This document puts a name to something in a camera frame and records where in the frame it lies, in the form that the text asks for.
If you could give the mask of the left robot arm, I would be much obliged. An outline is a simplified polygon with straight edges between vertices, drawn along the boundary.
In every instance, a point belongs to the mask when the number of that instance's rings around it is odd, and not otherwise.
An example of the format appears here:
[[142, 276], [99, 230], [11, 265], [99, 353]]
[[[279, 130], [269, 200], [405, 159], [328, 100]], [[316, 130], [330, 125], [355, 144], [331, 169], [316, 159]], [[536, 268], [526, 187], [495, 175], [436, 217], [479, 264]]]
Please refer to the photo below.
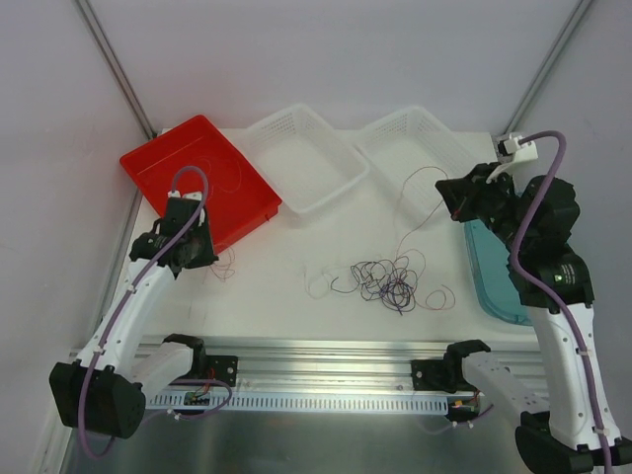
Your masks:
[[165, 215], [133, 241], [122, 287], [92, 339], [74, 361], [53, 367], [49, 384], [66, 427], [127, 439], [139, 428], [146, 403], [171, 382], [205, 378], [198, 337], [169, 335], [147, 360], [134, 360], [165, 291], [182, 271], [217, 259], [201, 201], [201, 193], [168, 195]]

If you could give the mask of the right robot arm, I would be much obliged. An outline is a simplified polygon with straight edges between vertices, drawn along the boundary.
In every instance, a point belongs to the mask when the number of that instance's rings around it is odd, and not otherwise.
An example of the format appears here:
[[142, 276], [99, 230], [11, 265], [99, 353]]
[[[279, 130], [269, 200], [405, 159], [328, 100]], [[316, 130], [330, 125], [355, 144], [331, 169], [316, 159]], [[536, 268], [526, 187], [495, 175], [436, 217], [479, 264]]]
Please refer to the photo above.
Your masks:
[[432, 388], [471, 386], [489, 397], [514, 428], [514, 442], [533, 473], [610, 473], [631, 462], [631, 441], [608, 410], [593, 339], [593, 286], [568, 243], [580, 215], [572, 184], [537, 176], [522, 193], [513, 178], [481, 164], [465, 177], [436, 182], [452, 220], [481, 221], [508, 249], [508, 271], [526, 307], [544, 364], [547, 399], [493, 358], [480, 340], [449, 345]]

